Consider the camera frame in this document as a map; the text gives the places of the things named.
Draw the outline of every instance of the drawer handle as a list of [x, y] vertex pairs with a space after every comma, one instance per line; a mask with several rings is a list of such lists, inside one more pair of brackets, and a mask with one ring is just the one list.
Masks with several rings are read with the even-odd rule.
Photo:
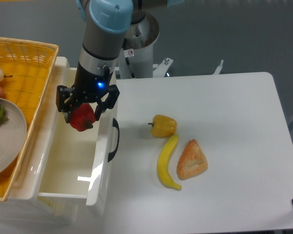
[[108, 157], [107, 157], [107, 161], [110, 162], [116, 155], [116, 152], [118, 150], [118, 144], [119, 144], [119, 126], [118, 126], [118, 122], [115, 118], [113, 118], [113, 127], [117, 129], [118, 132], [118, 136], [117, 136], [117, 144], [116, 144], [116, 148], [113, 152], [108, 153]]

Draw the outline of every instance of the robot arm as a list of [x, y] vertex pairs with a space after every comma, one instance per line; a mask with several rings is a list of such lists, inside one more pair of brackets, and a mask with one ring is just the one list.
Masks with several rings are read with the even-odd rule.
[[131, 22], [142, 18], [145, 9], [182, 1], [76, 0], [86, 20], [86, 31], [73, 86], [57, 87], [56, 105], [58, 111], [64, 113], [66, 123], [82, 103], [98, 104], [97, 120], [106, 109], [114, 107], [119, 90], [116, 85], [110, 85], [110, 81]]

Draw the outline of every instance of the banana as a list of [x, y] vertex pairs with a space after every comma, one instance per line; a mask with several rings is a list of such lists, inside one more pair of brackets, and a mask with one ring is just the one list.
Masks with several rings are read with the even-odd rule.
[[168, 162], [172, 152], [176, 148], [178, 139], [179, 139], [179, 135], [177, 134], [172, 135], [166, 142], [157, 160], [157, 175], [161, 183], [165, 187], [172, 188], [175, 190], [181, 190], [181, 185], [177, 184], [172, 179], [171, 175], [169, 174]]

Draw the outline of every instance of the white drawer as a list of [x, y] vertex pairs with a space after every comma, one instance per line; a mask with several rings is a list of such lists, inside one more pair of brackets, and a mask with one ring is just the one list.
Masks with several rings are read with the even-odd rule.
[[[70, 69], [66, 86], [74, 83], [76, 69]], [[94, 128], [78, 132], [58, 113], [56, 129], [38, 196], [67, 204], [83, 203], [95, 216], [104, 212], [106, 189], [112, 161], [108, 155], [117, 139], [117, 106], [107, 110]]]
[[[108, 158], [119, 137], [118, 126], [113, 127], [113, 123], [118, 125], [117, 103], [112, 110], [102, 113], [93, 129], [84, 132], [73, 129], [66, 124], [62, 113], [57, 112], [55, 91], [59, 84], [74, 83], [76, 69], [68, 69], [63, 57], [58, 57], [55, 65], [40, 124], [35, 128], [18, 179], [0, 214], [6, 213], [3, 207], [14, 206], [19, 208], [15, 216], [19, 211], [24, 219], [27, 214], [42, 212], [72, 222], [80, 205], [87, 206], [95, 216], [104, 212], [112, 163]], [[28, 212], [28, 208], [22, 211], [21, 206], [15, 205], [21, 203], [30, 204], [32, 211]], [[13, 214], [1, 217], [15, 218]]]

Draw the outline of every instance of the yellow bell pepper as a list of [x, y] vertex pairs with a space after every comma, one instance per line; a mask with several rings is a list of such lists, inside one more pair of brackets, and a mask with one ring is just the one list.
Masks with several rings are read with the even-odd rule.
[[177, 122], [164, 115], [156, 115], [153, 118], [151, 134], [155, 137], [170, 137], [176, 133]]

